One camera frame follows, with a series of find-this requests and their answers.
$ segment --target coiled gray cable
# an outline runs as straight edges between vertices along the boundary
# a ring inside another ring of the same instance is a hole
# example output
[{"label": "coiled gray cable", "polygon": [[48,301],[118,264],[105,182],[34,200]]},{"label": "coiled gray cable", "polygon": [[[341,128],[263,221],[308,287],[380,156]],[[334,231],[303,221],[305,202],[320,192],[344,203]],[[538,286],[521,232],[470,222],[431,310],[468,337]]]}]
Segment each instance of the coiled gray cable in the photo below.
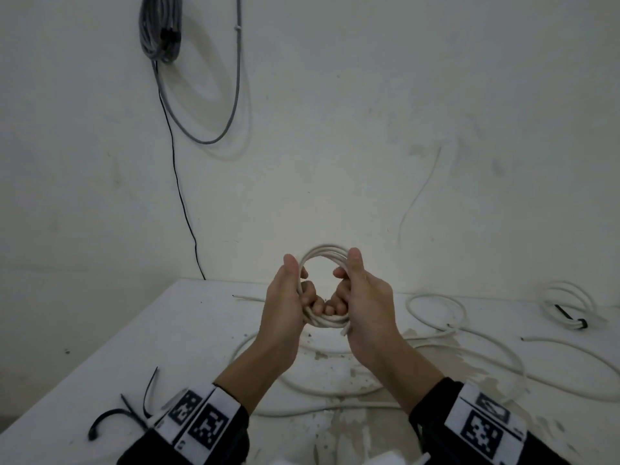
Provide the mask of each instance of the coiled gray cable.
[{"label": "coiled gray cable", "polygon": [[233,124],[237,104],[239,102],[239,89],[241,86],[241,0],[237,0],[237,81],[234,94],[233,110],[223,132],[213,140],[201,140],[188,131],[179,121],[170,107],[164,83],[159,74],[158,62],[172,63],[179,56],[181,49],[181,19],[183,16],[182,0],[142,0],[139,18],[140,45],[142,51],[151,60],[155,81],[159,89],[159,95],[164,103],[164,108],[178,125],[179,129],[191,140],[201,145],[213,145],[219,142]]}]

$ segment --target person's left hand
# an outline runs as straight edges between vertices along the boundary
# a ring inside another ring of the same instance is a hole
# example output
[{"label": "person's left hand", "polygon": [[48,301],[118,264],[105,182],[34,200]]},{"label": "person's left hand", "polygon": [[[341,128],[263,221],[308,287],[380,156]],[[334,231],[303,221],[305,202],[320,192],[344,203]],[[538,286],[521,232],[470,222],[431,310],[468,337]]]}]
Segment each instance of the person's left hand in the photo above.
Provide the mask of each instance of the person's left hand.
[{"label": "person's left hand", "polygon": [[[280,267],[274,280],[267,288],[267,297],[260,329],[255,343],[274,353],[280,374],[284,373],[295,361],[299,349],[299,337],[304,328],[303,307],[309,306],[314,311],[322,312],[325,303],[316,295],[311,281],[301,283],[304,293],[297,293],[299,264],[294,256],[284,255],[284,264]],[[308,273],[301,269],[301,278]]]}]

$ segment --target person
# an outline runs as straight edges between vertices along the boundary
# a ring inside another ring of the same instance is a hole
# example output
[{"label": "person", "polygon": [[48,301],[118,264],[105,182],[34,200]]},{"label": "person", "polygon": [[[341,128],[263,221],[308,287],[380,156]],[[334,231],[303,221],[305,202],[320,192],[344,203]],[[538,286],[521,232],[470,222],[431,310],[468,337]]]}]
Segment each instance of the person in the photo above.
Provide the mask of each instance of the person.
[{"label": "person", "polygon": [[[302,307],[311,306],[317,315],[348,313],[351,328],[347,336],[353,356],[370,370],[408,415],[425,452],[422,460],[426,463],[511,465],[534,460],[547,464],[568,463],[527,432],[524,422],[509,410],[477,392],[473,385],[464,385],[444,376],[407,344],[396,326],[392,288],[365,269],[359,249],[351,248],[347,266],[348,273],[339,267],[334,270],[334,276],[341,281],[330,300],[324,301],[317,296],[311,281],[303,282],[303,294],[298,294],[298,262],[290,254],[284,256],[283,265],[267,289],[254,343],[213,382],[213,388],[222,391],[222,398],[227,397],[227,401],[237,405],[231,422],[236,420],[236,425],[227,424],[230,431],[222,433],[222,418],[228,420],[228,417],[221,414],[217,404],[209,408],[212,417],[202,415],[201,418],[201,414],[196,413],[194,434],[191,434],[192,426],[187,426],[189,436],[177,435],[175,447],[181,454],[169,456],[168,461],[178,459],[178,463],[195,465],[245,461],[249,449],[245,432],[247,417],[271,385],[295,361],[305,324]],[[301,276],[307,278],[305,268],[302,268]],[[478,396],[468,401],[467,395],[472,391]],[[184,454],[179,444],[189,447],[185,443],[192,441],[192,437],[217,452],[209,450],[206,460],[203,460],[205,455],[199,456],[197,461],[190,460],[191,453]],[[141,450],[144,459],[144,447]],[[157,453],[160,459],[162,450]],[[133,462],[131,457],[140,457],[130,452],[131,449],[123,456],[126,460],[119,461],[120,464],[130,464]]]}]

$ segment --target forearm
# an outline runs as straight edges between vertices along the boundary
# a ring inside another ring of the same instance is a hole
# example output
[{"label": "forearm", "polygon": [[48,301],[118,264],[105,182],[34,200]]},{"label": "forearm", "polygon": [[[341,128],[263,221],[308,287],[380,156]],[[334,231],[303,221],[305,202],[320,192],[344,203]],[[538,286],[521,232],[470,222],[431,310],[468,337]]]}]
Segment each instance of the forearm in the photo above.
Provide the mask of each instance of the forearm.
[{"label": "forearm", "polygon": [[261,398],[280,376],[281,368],[274,348],[254,342],[215,380],[241,403],[248,414],[256,409]]},{"label": "forearm", "polygon": [[384,343],[381,362],[373,370],[407,414],[445,377],[400,336]]}]

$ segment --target white table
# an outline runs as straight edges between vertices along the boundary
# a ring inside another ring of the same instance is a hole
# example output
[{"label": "white table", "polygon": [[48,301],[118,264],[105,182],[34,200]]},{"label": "white table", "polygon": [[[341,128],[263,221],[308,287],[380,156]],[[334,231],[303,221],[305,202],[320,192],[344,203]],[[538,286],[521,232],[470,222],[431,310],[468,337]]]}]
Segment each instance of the white table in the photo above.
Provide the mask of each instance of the white table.
[{"label": "white table", "polygon": [[[86,433],[103,411],[120,407],[122,392],[136,408],[156,366],[161,368],[151,409],[185,386],[211,382],[226,366],[234,347],[256,331],[260,304],[235,301],[232,294],[263,296],[265,286],[247,283],[180,280],[145,309],[86,362],[63,380],[0,436],[0,463],[112,464],[141,430],[126,417],[114,416],[99,427],[89,443]],[[406,295],[395,302],[401,329],[431,330],[405,310]],[[620,311],[601,309],[610,320],[605,329],[570,332],[547,320],[531,303],[461,299],[471,326],[502,339],[524,359],[529,371],[592,391],[614,392],[620,381],[607,367],[565,346],[524,343],[520,336],[553,336],[590,348],[620,363]],[[423,316],[446,322],[450,312],[438,299],[415,305]],[[338,330],[306,328],[304,343],[345,347]],[[468,334],[455,344],[504,358],[496,347]],[[447,374],[473,379],[492,395],[507,392],[515,376],[455,351],[424,351]],[[325,359],[303,351],[289,372],[296,381],[325,389],[359,389],[373,380],[345,357]],[[577,398],[530,381],[528,391],[511,408],[522,414],[530,430],[573,462],[614,463],[620,454],[620,404]],[[378,392],[371,399],[387,399]],[[330,401],[302,396],[277,383],[262,407],[292,408]],[[406,416],[396,410],[321,412],[294,418],[252,417],[248,463],[266,464],[286,458],[300,464],[360,462],[387,449],[400,449],[409,460],[418,454]]]}]

